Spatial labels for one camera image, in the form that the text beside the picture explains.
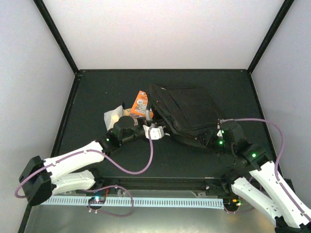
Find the black bag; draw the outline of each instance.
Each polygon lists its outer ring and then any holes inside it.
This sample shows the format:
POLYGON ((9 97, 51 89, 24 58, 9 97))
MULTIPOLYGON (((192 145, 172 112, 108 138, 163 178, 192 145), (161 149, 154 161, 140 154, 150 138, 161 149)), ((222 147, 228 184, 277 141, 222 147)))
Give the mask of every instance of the black bag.
POLYGON ((204 147, 197 139, 217 132, 217 120, 224 115, 202 87, 150 84, 148 108, 159 114, 173 137, 188 145, 204 147))

